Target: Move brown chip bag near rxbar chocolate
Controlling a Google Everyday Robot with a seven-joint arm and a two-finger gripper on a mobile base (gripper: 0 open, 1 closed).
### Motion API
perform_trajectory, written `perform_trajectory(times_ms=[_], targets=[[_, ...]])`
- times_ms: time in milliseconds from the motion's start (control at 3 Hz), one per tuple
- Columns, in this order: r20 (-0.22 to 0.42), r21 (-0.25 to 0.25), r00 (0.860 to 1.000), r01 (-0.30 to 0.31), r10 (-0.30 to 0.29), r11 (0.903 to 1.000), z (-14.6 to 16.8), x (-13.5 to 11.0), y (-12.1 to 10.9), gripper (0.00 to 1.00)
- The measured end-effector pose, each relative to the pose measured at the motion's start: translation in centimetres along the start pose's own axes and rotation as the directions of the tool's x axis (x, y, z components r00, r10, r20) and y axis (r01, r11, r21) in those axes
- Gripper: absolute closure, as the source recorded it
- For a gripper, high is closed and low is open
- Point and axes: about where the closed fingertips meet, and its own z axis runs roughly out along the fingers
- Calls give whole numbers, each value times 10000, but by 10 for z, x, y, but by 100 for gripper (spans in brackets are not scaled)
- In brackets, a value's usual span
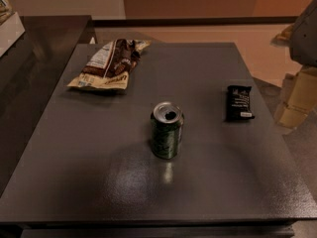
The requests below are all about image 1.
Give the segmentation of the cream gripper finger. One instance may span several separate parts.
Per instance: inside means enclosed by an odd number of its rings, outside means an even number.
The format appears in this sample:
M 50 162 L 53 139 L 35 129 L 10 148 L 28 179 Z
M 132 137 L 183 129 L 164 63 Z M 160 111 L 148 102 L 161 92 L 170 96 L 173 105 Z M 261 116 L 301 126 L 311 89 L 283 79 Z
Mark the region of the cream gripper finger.
M 293 32 L 294 25 L 287 26 L 283 31 L 278 33 L 270 43 L 279 47 L 288 47 L 290 43 L 290 38 Z
M 302 124 L 316 106 L 317 68 L 304 66 L 297 74 L 285 75 L 273 118 L 277 124 L 293 129 Z

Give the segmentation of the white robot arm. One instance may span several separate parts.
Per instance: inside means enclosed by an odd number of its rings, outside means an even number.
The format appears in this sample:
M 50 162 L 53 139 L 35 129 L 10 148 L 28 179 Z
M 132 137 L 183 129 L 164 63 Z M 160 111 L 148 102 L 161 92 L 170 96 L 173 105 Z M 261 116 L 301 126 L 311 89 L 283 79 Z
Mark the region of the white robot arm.
M 295 23 L 271 43 L 289 48 L 290 58 L 302 65 L 296 74 L 285 75 L 273 116 L 278 125 L 294 129 L 317 106 L 317 0 L 312 0 Z

